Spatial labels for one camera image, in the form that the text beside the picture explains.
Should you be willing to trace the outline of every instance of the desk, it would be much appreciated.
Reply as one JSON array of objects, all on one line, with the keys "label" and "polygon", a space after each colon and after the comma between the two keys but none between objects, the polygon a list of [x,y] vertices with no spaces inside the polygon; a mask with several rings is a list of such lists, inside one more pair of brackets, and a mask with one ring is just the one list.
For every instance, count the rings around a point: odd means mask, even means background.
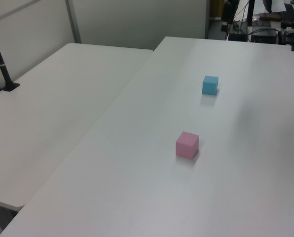
[{"label": "desk", "polygon": [[151,50],[68,44],[0,92],[0,205],[20,210]]},{"label": "desk", "polygon": [[[175,156],[182,131],[200,136],[195,160]],[[165,38],[10,236],[294,236],[294,52]]]}]

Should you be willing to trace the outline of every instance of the gray wall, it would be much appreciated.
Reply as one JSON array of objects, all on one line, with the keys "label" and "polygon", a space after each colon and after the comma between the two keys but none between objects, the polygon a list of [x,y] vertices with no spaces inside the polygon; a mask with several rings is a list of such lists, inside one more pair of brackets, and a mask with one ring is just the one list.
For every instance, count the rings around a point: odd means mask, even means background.
[{"label": "gray wall", "polygon": [[0,20],[0,50],[13,80],[70,42],[65,0],[41,0]]},{"label": "gray wall", "polygon": [[154,50],[165,36],[204,38],[206,0],[69,0],[81,41]]}]

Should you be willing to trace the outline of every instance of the cube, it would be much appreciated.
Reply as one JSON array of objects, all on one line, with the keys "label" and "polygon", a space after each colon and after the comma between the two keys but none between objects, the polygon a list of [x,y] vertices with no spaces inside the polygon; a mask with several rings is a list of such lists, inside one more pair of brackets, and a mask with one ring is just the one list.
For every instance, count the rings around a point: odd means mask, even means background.
[{"label": "cube", "polygon": [[182,132],[175,143],[177,156],[193,159],[198,151],[200,137],[198,135]]},{"label": "cube", "polygon": [[202,93],[206,95],[216,95],[218,87],[218,77],[205,76]]}]

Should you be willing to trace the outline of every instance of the table top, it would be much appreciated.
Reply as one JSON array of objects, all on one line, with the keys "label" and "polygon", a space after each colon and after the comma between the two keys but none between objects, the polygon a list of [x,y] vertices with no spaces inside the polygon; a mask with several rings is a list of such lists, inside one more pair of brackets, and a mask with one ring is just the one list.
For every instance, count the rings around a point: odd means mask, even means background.
[{"label": "table top", "polygon": [[[175,155],[183,131],[194,160]],[[294,236],[294,52],[165,38],[8,236]]]},{"label": "table top", "polygon": [[27,203],[151,50],[68,44],[0,92],[0,205]]}]

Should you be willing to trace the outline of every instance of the blue cube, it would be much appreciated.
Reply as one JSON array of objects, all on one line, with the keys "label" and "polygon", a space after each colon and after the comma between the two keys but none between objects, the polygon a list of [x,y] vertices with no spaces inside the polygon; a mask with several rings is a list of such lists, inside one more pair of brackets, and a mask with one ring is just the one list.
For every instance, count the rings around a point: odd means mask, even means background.
[{"label": "blue cube", "polygon": [[216,95],[218,87],[218,77],[205,76],[202,93],[206,95]]}]

